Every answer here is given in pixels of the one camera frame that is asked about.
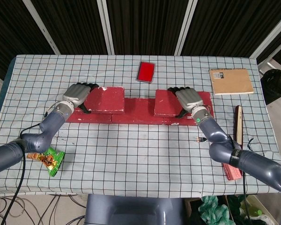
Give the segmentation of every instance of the grid tablecloth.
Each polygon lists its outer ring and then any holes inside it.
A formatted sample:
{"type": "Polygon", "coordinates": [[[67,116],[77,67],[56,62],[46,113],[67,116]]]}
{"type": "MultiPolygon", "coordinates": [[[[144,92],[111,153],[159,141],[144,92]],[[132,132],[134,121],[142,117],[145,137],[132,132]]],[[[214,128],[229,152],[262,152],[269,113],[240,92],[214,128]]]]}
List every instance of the grid tablecloth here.
{"type": "MultiPolygon", "coordinates": [[[[62,99],[76,82],[123,86],[125,97],[154,98],[156,89],[189,86],[211,93],[214,116],[233,134],[235,106],[244,113],[244,149],[281,162],[265,107],[255,59],[187,56],[19,55],[0,113],[0,145],[21,129],[41,122],[45,109],[62,99]],[[153,82],[136,81],[141,60],[155,63],[153,82]],[[254,94],[213,95],[209,69],[246,68],[254,94]]],[[[39,133],[39,128],[30,130],[39,133]]],[[[27,160],[21,192],[94,193],[149,197],[200,197],[240,194],[243,180],[228,181],[220,163],[208,153],[209,142],[198,127],[166,125],[66,123],[52,147],[65,151],[55,177],[38,161],[27,160]]],[[[0,194],[16,190],[22,163],[0,172],[0,194]]],[[[246,176],[248,193],[277,192],[246,176]]]]}

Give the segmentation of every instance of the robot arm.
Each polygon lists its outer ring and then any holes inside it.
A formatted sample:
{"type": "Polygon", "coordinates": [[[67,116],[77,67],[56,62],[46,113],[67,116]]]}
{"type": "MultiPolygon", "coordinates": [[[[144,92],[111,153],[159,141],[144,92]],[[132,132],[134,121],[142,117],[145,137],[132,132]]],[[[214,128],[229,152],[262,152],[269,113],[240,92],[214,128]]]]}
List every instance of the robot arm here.
{"type": "Polygon", "coordinates": [[[63,100],[57,104],[53,111],[40,123],[40,134],[22,134],[18,139],[0,146],[0,172],[17,164],[26,153],[45,152],[52,142],[52,138],[69,116],[74,108],[83,104],[84,100],[97,84],[77,83],[71,85],[63,100]]]}
{"type": "Polygon", "coordinates": [[[205,137],[212,142],[210,157],[217,162],[227,163],[250,174],[265,184],[281,191],[281,165],[255,152],[241,150],[221,129],[203,106],[203,101],[194,89],[170,88],[182,107],[192,114],[205,137]]]}

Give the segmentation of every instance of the chip bag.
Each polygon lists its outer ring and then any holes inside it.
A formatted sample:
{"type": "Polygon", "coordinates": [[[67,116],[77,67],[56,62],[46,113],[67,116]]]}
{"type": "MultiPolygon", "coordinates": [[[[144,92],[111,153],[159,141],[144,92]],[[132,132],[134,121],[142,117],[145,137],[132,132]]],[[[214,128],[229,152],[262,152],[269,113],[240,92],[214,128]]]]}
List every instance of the chip bag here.
{"type": "Polygon", "coordinates": [[[56,150],[51,147],[44,153],[28,153],[26,156],[26,158],[41,161],[47,167],[51,177],[54,177],[57,173],[64,157],[65,153],[63,151],[56,152],[56,150]]]}

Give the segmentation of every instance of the trash bin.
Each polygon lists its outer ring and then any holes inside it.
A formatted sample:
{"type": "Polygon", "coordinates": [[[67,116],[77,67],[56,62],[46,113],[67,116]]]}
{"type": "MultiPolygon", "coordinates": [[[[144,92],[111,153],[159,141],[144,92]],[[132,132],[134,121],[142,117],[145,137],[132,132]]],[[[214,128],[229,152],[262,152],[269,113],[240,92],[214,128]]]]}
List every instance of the trash bin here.
{"type": "Polygon", "coordinates": [[[263,96],[266,104],[281,97],[281,70],[268,70],[261,78],[263,96]]]}

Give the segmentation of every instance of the brown notebook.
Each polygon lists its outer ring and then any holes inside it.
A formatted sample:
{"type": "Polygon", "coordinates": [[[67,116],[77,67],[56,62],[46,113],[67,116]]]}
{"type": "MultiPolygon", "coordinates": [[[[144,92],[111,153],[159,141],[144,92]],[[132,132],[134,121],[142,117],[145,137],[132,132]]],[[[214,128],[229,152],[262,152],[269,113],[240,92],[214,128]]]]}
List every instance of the brown notebook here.
{"type": "Polygon", "coordinates": [[[254,93],[246,69],[211,69],[209,73],[215,95],[254,93]]]}

